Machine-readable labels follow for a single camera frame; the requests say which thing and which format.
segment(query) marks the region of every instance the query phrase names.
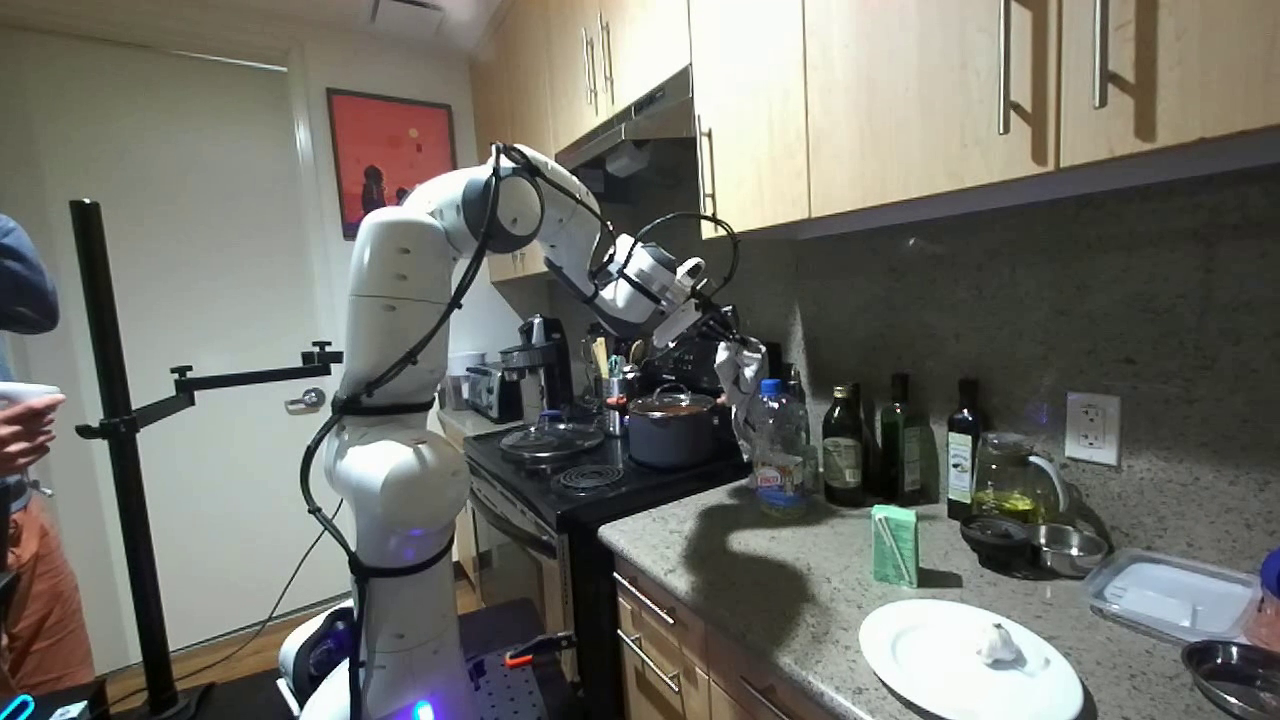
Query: white plate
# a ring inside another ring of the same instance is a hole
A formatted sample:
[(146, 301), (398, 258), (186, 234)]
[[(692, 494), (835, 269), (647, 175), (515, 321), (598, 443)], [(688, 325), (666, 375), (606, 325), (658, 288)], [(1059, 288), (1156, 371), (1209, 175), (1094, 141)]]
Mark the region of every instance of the white plate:
[[(1023, 665), (990, 667), (997, 625)], [(954, 598), (898, 598), (866, 614), (862, 651), (906, 701), (963, 720), (1073, 720), (1084, 706), (1076, 667), (1023, 625)]]

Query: kettle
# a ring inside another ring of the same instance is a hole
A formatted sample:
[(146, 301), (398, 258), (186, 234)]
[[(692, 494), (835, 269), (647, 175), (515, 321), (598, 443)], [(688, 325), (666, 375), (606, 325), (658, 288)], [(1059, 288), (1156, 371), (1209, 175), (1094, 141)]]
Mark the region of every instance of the kettle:
[(1050, 525), (1070, 512), (1065, 481), (1023, 434), (993, 430), (980, 443), (978, 514)]

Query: kitchen counter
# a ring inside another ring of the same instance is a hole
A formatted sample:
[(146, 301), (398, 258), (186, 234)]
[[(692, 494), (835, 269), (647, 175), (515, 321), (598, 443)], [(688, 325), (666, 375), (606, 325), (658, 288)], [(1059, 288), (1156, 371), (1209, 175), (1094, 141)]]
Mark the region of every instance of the kitchen counter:
[(606, 525), (602, 535), (745, 651), (772, 656), (832, 716), (912, 716), (858, 639), (873, 609), (907, 596), (963, 598), (1040, 630), (1073, 660), (1084, 716), (1218, 716), (1178, 642), (1096, 614), (1084, 580), (980, 566), (944, 508), (920, 508), (920, 586), (873, 580), (869, 508), (818, 508), (783, 525), (754, 508), (745, 483)]

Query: cabinet handle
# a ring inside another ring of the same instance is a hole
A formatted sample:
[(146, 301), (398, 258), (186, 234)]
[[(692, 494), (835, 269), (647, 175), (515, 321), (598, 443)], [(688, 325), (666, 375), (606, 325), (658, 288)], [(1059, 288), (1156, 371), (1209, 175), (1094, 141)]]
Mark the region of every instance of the cabinet handle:
[(1014, 0), (997, 0), (997, 134), (1008, 134)]
[(1112, 74), (1112, 2), (1094, 0), (1094, 106), (1109, 106)]
[(754, 678), (735, 674), (745, 692), (767, 706), (767, 716), (794, 720), (783, 706), (776, 706)]
[(602, 62), (606, 62), (606, 100), (608, 100), (608, 106), (617, 106), (617, 70), (613, 70), (613, 26), (608, 26), (608, 21), (602, 21)]
[(666, 673), (623, 626), (617, 626), (617, 639), (658, 674), (670, 682), (673, 695), (680, 695), (680, 673)]
[(713, 129), (700, 129), (697, 134), (704, 144), (700, 164), (697, 164), (697, 189), (704, 195), (704, 217), (716, 217), (716, 134), (713, 134)]
[(602, 83), (598, 83), (598, 37), (587, 26), (579, 26), (584, 37), (584, 51), (587, 51), (587, 103), (591, 103), (591, 116), (602, 116)]
[(675, 626), (675, 614), (670, 609), (660, 609), (658, 598), (647, 598), (623, 571), (613, 571), (617, 586), (623, 586), (627, 596), (635, 596), (658, 621), (666, 621), (670, 626)]

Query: upper cabinet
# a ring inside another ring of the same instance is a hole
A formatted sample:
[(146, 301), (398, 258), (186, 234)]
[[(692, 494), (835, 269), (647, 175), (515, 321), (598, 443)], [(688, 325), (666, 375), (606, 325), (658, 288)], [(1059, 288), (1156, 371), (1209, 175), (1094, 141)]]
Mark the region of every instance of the upper cabinet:
[(704, 213), (735, 231), (804, 219), (804, 2), (692, 0), (692, 103)]
[(473, 56), (477, 152), (495, 141), (554, 147), (547, 2), (510, 0)]
[(1275, 0), (1070, 0), (1059, 160), (1280, 125)]
[(1056, 167), (1052, 0), (807, 0), (814, 217)]
[(688, 67), (688, 0), (554, 0), (554, 147)]

